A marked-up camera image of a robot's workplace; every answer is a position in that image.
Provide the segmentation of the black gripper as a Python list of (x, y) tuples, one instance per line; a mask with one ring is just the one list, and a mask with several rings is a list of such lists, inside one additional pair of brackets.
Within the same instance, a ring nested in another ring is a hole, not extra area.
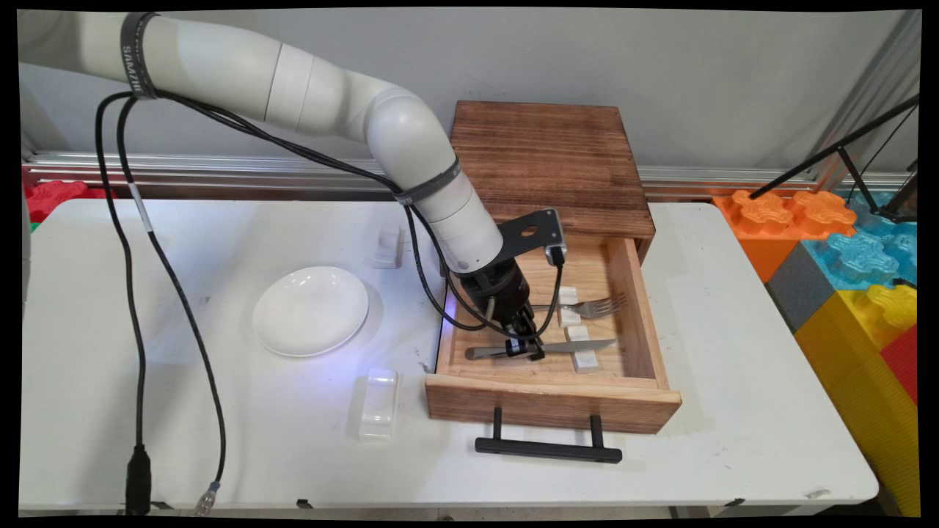
[(546, 357), (544, 342), (530, 307), (530, 288), (516, 260), (503, 260), (481, 268), (476, 273), (460, 274), (461, 287), (483, 315), (503, 328), (516, 328), (517, 339), (504, 341), (507, 357), (527, 357), (539, 361)]

